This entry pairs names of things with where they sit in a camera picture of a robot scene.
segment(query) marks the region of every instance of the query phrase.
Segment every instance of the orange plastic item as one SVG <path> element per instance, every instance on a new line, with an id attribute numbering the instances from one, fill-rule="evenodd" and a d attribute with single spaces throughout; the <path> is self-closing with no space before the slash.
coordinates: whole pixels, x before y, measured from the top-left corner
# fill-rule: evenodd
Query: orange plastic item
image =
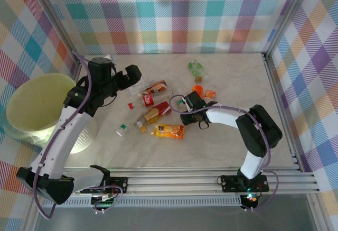
<path id="1" fill-rule="evenodd" d="M 184 135 L 184 126 L 159 124 L 157 129 L 152 131 L 152 134 L 155 134 L 157 137 L 182 139 Z"/>
<path id="2" fill-rule="evenodd" d="M 211 90 L 207 90 L 207 91 L 205 91 L 204 97 L 207 97 L 207 98 L 210 98 L 212 100 L 215 100 L 215 98 L 216 98 L 216 92 L 215 91 L 211 91 Z"/>
<path id="3" fill-rule="evenodd" d="M 203 87 L 200 85 L 195 85 L 192 87 L 192 92 L 196 91 L 199 96 L 203 99 Z"/>

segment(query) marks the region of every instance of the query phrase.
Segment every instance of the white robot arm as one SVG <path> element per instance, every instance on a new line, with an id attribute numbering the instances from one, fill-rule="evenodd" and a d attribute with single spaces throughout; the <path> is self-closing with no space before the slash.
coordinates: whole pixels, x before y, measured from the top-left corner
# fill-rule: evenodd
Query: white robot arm
<path id="1" fill-rule="evenodd" d="M 260 105 L 249 109 L 227 107 L 215 101 L 205 103 L 196 91 L 183 98 L 189 112 L 181 113 L 184 125 L 191 123 L 219 123 L 237 128 L 242 136 L 247 156 L 237 173 L 239 189 L 247 191 L 255 188 L 262 178 L 261 172 L 270 161 L 270 149 L 274 148 L 283 134 L 277 124 Z"/>
<path id="2" fill-rule="evenodd" d="M 106 184 L 110 179 L 107 169 L 92 165 L 88 170 L 66 176 L 63 174 L 64 165 L 80 133 L 96 110 L 104 104 L 104 100 L 116 97 L 117 91 L 136 84 L 142 75 L 135 65 L 126 68 L 126 75 L 123 75 L 122 71 L 116 72 L 112 61 L 106 58 L 92 59 L 88 62 L 88 70 L 91 80 L 87 76 L 81 78 L 68 92 L 60 119 L 47 142 L 47 147 L 29 168 L 21 167 L 16 174 L 26 187 L 58 205 L 64 203 L 75 191 L 109 185 Z"/>

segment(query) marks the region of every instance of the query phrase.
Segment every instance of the plaid wall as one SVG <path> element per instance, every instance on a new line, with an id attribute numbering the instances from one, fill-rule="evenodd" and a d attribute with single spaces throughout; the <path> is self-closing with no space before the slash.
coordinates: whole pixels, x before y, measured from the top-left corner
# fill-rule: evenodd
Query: plaid wall
<path id="1" fill-rule="evenodd" d="M 297 148 L 338 230 L 338 0 L 304 0 L 273 60 Z"/>
<path id="2" fill-rule="evenodd" d="M 16 88 L 48 72 L 72 75 L 74 62 L 38 0 L 0 0 L 0 112 Z M 15 175 L 39 151 L 0 128 L 0 230 L 18 230 L 30 202 Z"/>
<path id="3" fill-rule="evenodd" d="M 265 46 L 263 48 L 263 52 L 266 52 L 270 43 L 271 43 L 271 40 L 273 39 L 273 37 L 275 36 L 275 33 L 277 31 L 277 29 L 279 28 L 283 18 L 284 18 L 284 15 L 285 13 L 288 11 L 288 8 L 290 6 L 290 3 L 291 3 L 292 0 L 286 0 L 284 6 L 283 6 L 283 9 L 280 11 L 280 14 L 278 15 L 278 18 L 275 22 L 275 25 L 274 25 L 274 28 L 272 29 L 270 35 L 269 35 L 269 38 L 267 40 L 267 42 L 265 43 Z"/>
<path id="4" fill-rule="evenodd" d="M 260 53 L 290 0 L 50 1 L 82 53 L 130 54 Z"/>

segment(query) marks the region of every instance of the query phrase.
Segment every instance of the black bracket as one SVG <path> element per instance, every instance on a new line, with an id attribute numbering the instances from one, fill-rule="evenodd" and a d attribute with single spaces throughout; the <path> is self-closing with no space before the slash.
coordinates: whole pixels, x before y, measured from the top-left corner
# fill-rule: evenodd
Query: black bracket
<path id="1" fill-rule="evenodd" d="M 116 185 L 122 188 L 123 193 L 127 192 L 128 178 L 127 177 L 108 177 L 105 182 L 105 186 Z M 107 188 L 107 189 L 84 189 L 80 191 L 81 194 L 108 194 L 108 193 L 120 193 L 119 189 Z"/>
<path id="2" fill-rule="evenodd" d="M 247 190 L 243 189 L 238 182 L 237 175 L 221 175 L 221 186 L 223 192 L 268 192 L 269 184 L 266 175 L 260 175 Z"/>

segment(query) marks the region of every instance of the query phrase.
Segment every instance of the beige surface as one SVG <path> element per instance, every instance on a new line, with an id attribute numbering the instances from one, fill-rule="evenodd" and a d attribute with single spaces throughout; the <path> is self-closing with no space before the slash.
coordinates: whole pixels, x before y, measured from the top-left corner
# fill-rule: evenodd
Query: beige surface
<path id="1" fill-rule="evenodd" d="M 217 101 L 228 106 L 252 107 L 261 104 L 281 127 L 278 110 L 260 54 L 162 54 L 114 56 L 117 70 L 129 64 L 139 66 L 150 79 L 167 80 L 169 85 L 181 82 L 188 89 L 194 77 L 187 64 L 197 59 L 211 76 L 205 88 L 217 92 Z M 186 126 L 183 140 L 157 138 L 150 132 L 131 131 L 125 137 L 115 132 L 122 123 L 133 122 L 146 109 L 129 110 L 129 97 L 119 92 L 110 106 L 98 109 L 95 119 L 99 132 L 84 151 L 72 154 L 66 167 L 239 167 L 247 150 L 237 129 L 212 124 L 200 130 L 198 124 Z M 172 113 L 160 121 L 181 124 L 178 114 Z M 292 165 L 285 137 L 272 149 L 272 166 Z"/>

